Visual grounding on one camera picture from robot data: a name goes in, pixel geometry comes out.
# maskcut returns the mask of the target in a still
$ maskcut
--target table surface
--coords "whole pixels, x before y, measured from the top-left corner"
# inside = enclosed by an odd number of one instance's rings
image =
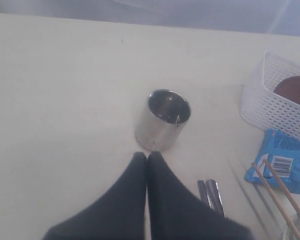
[[[278,239],[282,216],[244,180],[264,132],[239,115],[264,50],[300,63],[300,37],[0,14],[0,240],[41,239],[100,197],[143,151],[134,126],[161,88],[192,108],[170,168],[196,196],[215,179],[229,218]]]

